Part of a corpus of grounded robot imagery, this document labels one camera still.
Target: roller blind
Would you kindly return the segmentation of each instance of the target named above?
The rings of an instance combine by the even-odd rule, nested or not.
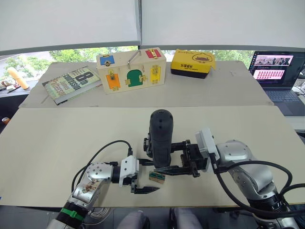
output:
[[[140,45],[137,0],[2,0],[0,54]]]
[[[142,0],[142,45],[305,48],[305,0]]]

